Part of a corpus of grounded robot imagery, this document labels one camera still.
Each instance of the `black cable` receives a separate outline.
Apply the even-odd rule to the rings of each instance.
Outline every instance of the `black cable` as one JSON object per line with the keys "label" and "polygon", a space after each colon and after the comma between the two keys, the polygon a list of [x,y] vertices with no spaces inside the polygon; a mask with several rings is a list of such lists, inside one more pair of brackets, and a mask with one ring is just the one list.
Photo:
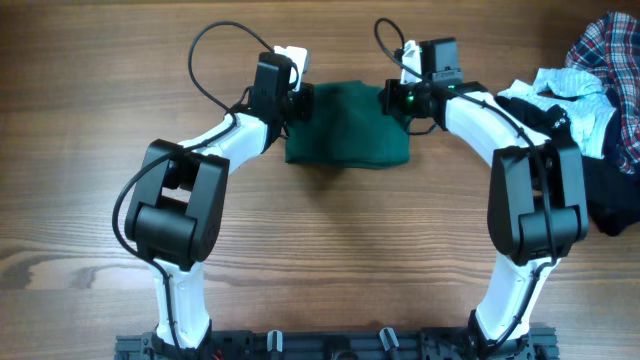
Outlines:
{"label": "black cable", "polygon": [[415,118],[410,119],[409,121],[407,121],[407,124],[404,126],[404,132],[407,133],[407,135],[411,135],[411,136],[416,136],[416,135],[428,135],[431,134],[431,132],[433,130],[436,129],[436,127],[438,126],[438,124],[433,124],[431,125],[431,127],[429,127],[429,129],[427,129],[426,131],[417,131],[417,132],[411,132],[410,130],[410,126],[411,123],[413,122],[413,120],[415,120]]}
{"label": "black cable", "polygon": [[293,63],[292,68],[296,71],[296,80],[293,82],[293,88],[295,89],[298,85],[298,80],[300,80],[300,73],[298,72],[298,65],[296,65],[296,63]]}
{"label": "black cable", "polygon": [[473,104],[479,105],[482,108],[487,108],[487,109],[493,111],[494,113],[498,114],[500,117],[505,119],[507,121],[507,123],[511,127],[513,127],[516,130],[516,133],[518,134],[518,137],[521,137],[527,143],[527,145],[529,146],[529,149],[531,149],[531,154],[533,155],[536,171],[538,172],[538,177],[540,178],[540,186],[541,186],[541,190],[542,190],[542,202],[543,202],[543,206],[544,206],[545,227],[546,227],[546,232],[547,232],[547,241],[548,241],[548,245],[549,245],[549,250],[551,252],[551,261],[548,262],[548,263],[544,263],[544,264],[538,266],[538,268],[533,272],[533,274],[532,274],[533,280],[532,280],[532,282],[531,282],[531,284],[529,286],[529,289],[527,290],[527,296],[525,297],[525,301],[523,302],[523,306],[521,307],[521,309],[516,314],[516,316],[514,318],[514,321],[509,325],[509,327],[502,334],[502,336],[500,336],[499,340],[496,341],[496,343],[492,347],[490,347],[485,354],[482,354],[483,357],[489,357],[496,350],[498,350],[498,348],[500,346],[502,346],[502,344],[504,344],[505,341],[507,341],[509,336],[511,336],[511,334],[513,333],[515,328],[522,321],[522,318],[524,317],[524,313],[526,312],[526,309],[527,309],[527,307],[528,307],[528,305],[529,305],[529,303],[531,301],[531,297],[533,296],[533,292],[535,290],[535,286],[538,283],[538,280],[540,278],[540,274],[542,273],[542,271],[547,267],[555,266],[557,264],[557,262],[558,262],[558,254],[557,254],[557,249],[555,247],[555,241],[554,241],[554,238],[553,238],[553,231],[552,231],[553,226],[552,226],[552,220],[551,220],[551,201],[549,199],[549,188],[548,188],[547,181],[546,181],[547,179],[546,179],[546,171],[544,169],[544,164],[542,163],[542,158],[541,158],[539,152],[537,151],[537,149],[535,147],[535,144],[533,143],[533,141],[531,141],[531,138],[529,138],[529,136],[527,136],[527,134],[525,133],[523,128],[518,126],[503,111],[501,111],[500,109],[496,108],[495,106],[487,104],[486,101],[480,101],[478,99],[474,99],[474,98],[472,98],[470,96],[467,96],[465,94],[458,93],[457,91],[455,91],[453,89],[450,89],[450,88],[448,88],[446,86],[442,86],[442,85],[439,85],[437,83],[434,83],[433,81],[431,81],[427,77],[423,76],[422,74],[417,73],[416,71],[414,71],[410,67],[404,65],[401,61],[398,61],[398,59],[396,59],[393,56],[393,54],[391,54],[389,49],[387,49],[387,47],[382,42],[382,39],[380,38],[380,34],[378,32],[378,26],[382,22],[385,22],[385,23],[391,25],[394,29],[396,29],[396,31],[398,32],[398,35],[401,37],[401,39],[403,41],[403,44],[404,44],[404,35],[402,34],[402,31],[400,31],[400,28],[393,21],[391,21],[391,20],[389,20],[387,18],[378,19],[376,21],[375,25],[373,26],[373,34],[374,34],[374,36],[376,38],[376,41],[378,42],[378,45],[382,49],[382,52],[384,52],[385,55],[387,55],[387,57],[389,59],[391,59],[391,61],[396,63],[398,66],[400,66],[402,69],[406,70],[410,74],[422,79],[422,81],[425,84],[429,84],[432,87],[432,89],[436,89],[438,91],[441,91],[443,93],[452,95],[454,97],[460,97],[460,98],[462,98],[464,100],[467,100],[467,101],[469,101],[469,102],[471,102]]}
{"label": "black cable", "polygon": [[400,44],[400,49],[402,49],[404,51],[404,34],[402,33],[402,30],[400,30],[400,27],[398,25],[396,25],[396,23],[394,23],[393,21],[391,21],[391,20],[389,20],[387,18],[380,18],[380,19],[376,20],[376,24],[373,27],[373,31],[374,31],[374,33],[376,35],[376,39],[378,40],[378,44],[380,44],[381,47],[384,46],[382,44],[382,40],[380,40],[380,36],[378,34],[378,25],[380,25],[380,23],[382,23],[382,22],[385,22],[385,23],[391,25],[391,27],[396,31],[396,33],[398,33],[398,36],[400,37],[400,43],[401,43]]}
{"label": "black cable", "polygon": [[218,27],[218,26],[235,26],[237,28],[240,28],[246,32],[248,32],[249,34],[251,34],[251,36],[253,36],[254,38],[256,38],[256,40],[258,40],[260,42],[260,44],[262,44],[265,48],[267,48],[267,50],[269,50],[270,52],[274,52],[273,48],[271,46],[269,46],[269,44],[267,44],[264,40],[262,40],[262,38],[260,36],[258,36],[258,34],[256,34],[255,32],[253,32],[253,30],[249,29],[248,27],[237,23],[235,21],[218,21],[215,22],[213,24],[208,25],[207,27],[205,27],[204,29],[202,29],[202,31],[200,31],[200,33],[198,35],[196,35],[195,39],[193,39],[193,43],[191,44],[191,49],[189,49],[189,57],[187,59],[187,67],[189,69],[189,77],[191,77],[191,81],[193,82],[193,85],[195,85],[198,90],[200,90],[200,92],[208,97],[211,101],[213,101],[214,103],[216,103],[218,106],[220,106],[222,109],[224,109],[224,111],[229,112],[229,107],[227,107],[227,105],[225,105],[224,103],[222,103],[222,101],[216,99],[213,95],[209,94],[209,92],[207,90],[205,90],[200,83],[196,80],[196,77],[193,75],[193,67],[191,65],[192,63],[192,59],[193,59],[193,51],[196,48],[196,44],[198,43],[198,40],[200,40],[200,38],[209,30]]}
{"label": "black cable", "polygon": [[191,44],[191,48],[189,49],[189,57],[188,57],[188,64],[187,64],[188,65],[187,67],[189,69],[189,76],[191,77],[191,81],[193,81],[193,84],[198,88],[198,90],[200,90],[200,92],[202,92],[202,94],[204,94],[207,98],[209,98],[211,101],[216,103],[218,106],[220,106],[225,111],[225,116],[227,114],[231,114],[232,122],[229,125],[229,127],[224,129],[222,132],[210,137],[209,139],[206,139],[206,140],[202,141],[201,143],[198,143],[198,144],[192,145],[192,146],[188,146],[188,147],[185,147],[183,149],[176,150],[176,151],[173,151],[171,153],[165,154],[165,155],[153,160],[149,164],[145,165],[124,186],[124,188],[122,189],[122,191],[120,192],[120,194],[118,195],[118,197],[116,199],[116,202],[115,202],[115,204],[113,206],[113,214],[111,216],[111,226],[113,228],[113,233],[114,233],[116,239],[118,240],[118,243],[120,243],[120,246],[122,246],[128,253],[130,253],[134,257],[136,257],[136,258],[148,263],[149,265],[153,266],[162,275],[163,285],[164,285],[164,290],[165,290],[166,303],[167,303],[167,316],[169,318],[168,319],[169,320],[169,329],[171,331],[171,337],[173,338],[173,343],[174,343],[174,346],[176,348],[176,352],[177,352],[177,355],[178,355],[179,359],[184,359],[184,358],[182,356],[182,348],[180,347],[180,343],[178,342],[178,336],[177,336],[176,329],[175,329],[175,321],[173,319],[173,311],[172,311],[172,306],[171,306],[171,292],[170,292],[171,289],[170,289],[170,283],[169,283],[171,277],[162,268],[162,266],[160,266],[156,261],[144,259],[140,255],[140,253],[138,253],[136,250],[134,250],[131,246],[129,246],[127,244],[126,240],[124,239],[124,236],[122,236],[122,233],[120,232],[120,225],[118,224],[118,219],[119,219],[119,215],[120,215],[120,209],[122,208],[122,203],[124,202],[125,197],[129,193],[129,191],[131,191],[133,186],[146,173],[148,173],[153,168],[155,168],[156,166],[158,166],[159,164],[161,164],[161,163],[163,163],[163,162],[165,162],[167,160],[175,159],[175,158],[177,158],[177,157],[179,157],[179,156],[181,156],[181,155],[183,155],[185,153],[188,153],[188,152],[193,151],[195,149],[199,149],[201,147],[205,147],[205,146],[209,145],[210,143],[212,143],[212,142],[222,138],[223,136],[227,135],[229,132],[231,132],[234,128],[237,127],[237,125],[238,125],[238,117],[236,116],[235,113],[236,113],[239,105],[242,104],[242,102],[244,101],[244,98],[247,95],[247,93],[250,91],[251,87],[247,87],[244,90],[244,92],[242,93],[242,97],[240,98],[240,100],[238,102],[236,102],[234,104],[234,106],[229,108],[224,103],[222,103],[220,100],[216,99],[213,95],[211,95],[209,92],[207,92],[202,86],[200,86],[200,84],[196,80],[195,76],[193,75],[192,58],[193,58],[193,51],[195,49],[196,44],[198,43],[198,40],[200,40],[200,38],[207,31],[209,31],[209,30],[211,30],[211,29],[213,29],[213,28],[215,28],[217,26],[222,26],[222,25],[235,26],[235,27],[238,27],[238,28],[240,28],[242,30],[245,30],[246,32],[251,34],[254,38],[256,38],[267,49],[269,49],[269,51],[273,52],[273,48],[271,48],[255,32],[253,32],[251,29],[247,28],[246,26],[244,26],[242,24],[239,24],[239,23],[236,23],[236,22],[232,22],[232,21],[220,21],[220,22],[213,23],[213,24],[205,27],[194,38],[194,40],[193,40],[193,42]]}

